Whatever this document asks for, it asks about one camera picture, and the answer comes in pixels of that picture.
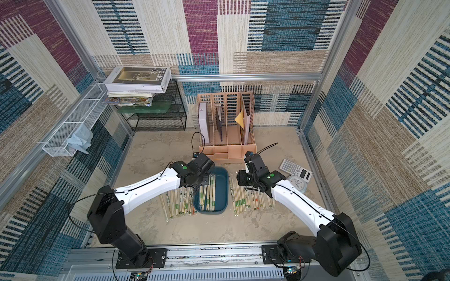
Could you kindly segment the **teal plastic storage box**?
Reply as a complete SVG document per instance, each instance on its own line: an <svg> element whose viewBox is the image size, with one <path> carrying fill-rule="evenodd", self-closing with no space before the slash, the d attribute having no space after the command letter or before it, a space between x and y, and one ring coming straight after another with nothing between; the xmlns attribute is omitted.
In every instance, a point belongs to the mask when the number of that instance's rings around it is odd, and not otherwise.
<svg viewBox="0 0 450 281"><path fill-rule="evenodd" d="M204 211L200 208L200 190L198 190L193 197L193 206L195 211L200 214L219 215L225 211L229 200L229 174L228 171L220 166L216 166L212 172L215 176L215 195L214 195L214 210Z"/></svg>

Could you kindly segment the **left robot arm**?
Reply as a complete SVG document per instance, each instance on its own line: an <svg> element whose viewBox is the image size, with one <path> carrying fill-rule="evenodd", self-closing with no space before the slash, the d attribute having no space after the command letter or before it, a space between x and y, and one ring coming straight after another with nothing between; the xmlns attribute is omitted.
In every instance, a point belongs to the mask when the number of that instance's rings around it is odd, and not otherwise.
<svg viewBox="0 0 450 281"><path fill-rule="evenodd" d="M144 241L127 227L125 216L140 205L180 187L198 188L215 167L204 153L189 163L169 163L161 172L113 190L104 186L98 190L87 213L101 244L111 244L129 259L135 268L149 267L151 254Z"/></svg>

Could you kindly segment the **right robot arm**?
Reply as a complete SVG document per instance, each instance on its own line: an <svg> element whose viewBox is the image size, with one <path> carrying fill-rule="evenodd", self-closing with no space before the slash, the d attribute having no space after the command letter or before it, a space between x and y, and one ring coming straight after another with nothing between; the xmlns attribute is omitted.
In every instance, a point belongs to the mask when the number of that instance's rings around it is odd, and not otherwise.
<svg viewBox="0 0 450 281"><path fill-rule="evenodd" d="M269 171L258 153L247 152L246 168L237 174L239 186L246 186L267 194L287 207L311 231L304 236L290 231L277 241L275 249L267 253L271 262L305 262L316 260L330 275L337 277L362 254L352 219L345 213L338 215L317 205L300 193L278 171Z"/></svg>

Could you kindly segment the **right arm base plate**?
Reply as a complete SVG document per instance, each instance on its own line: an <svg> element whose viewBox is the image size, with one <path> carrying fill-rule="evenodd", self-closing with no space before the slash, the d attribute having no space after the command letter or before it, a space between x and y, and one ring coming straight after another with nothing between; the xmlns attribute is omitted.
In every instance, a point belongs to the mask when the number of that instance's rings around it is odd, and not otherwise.
<svg viewBox="0 0 450 281"><path fill-rule="evenodd" d="M310 263L311 255L299 249L290 249L287 246L268 244L261 247L264 264L282 263Z"/></svg>

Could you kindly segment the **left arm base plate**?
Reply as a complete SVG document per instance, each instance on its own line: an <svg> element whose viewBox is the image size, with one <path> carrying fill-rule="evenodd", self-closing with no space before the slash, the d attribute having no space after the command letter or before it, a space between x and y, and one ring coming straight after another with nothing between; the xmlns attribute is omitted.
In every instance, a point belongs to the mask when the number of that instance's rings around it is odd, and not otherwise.
<svg viewBox="0 0 450 281"><path fill-rule="evenodd" d="M116 269L150 269L151 267L161 269L165 266L167 248L148 248L143 253L130 258L119 251Z"/></svg>

